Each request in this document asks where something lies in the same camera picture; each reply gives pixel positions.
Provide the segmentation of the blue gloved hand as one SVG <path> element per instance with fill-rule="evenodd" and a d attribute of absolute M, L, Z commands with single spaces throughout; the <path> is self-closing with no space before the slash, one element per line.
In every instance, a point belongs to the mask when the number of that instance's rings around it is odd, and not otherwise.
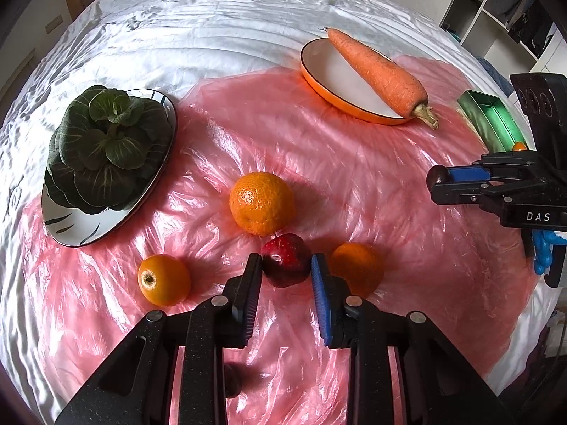
<path fill-rule="evenodd" d="M 566 246 L 566 233 L 553 230 L 533 230 L 533 269 L 537 275 L 543 275 L 552 267 L 552 248 Z"/>

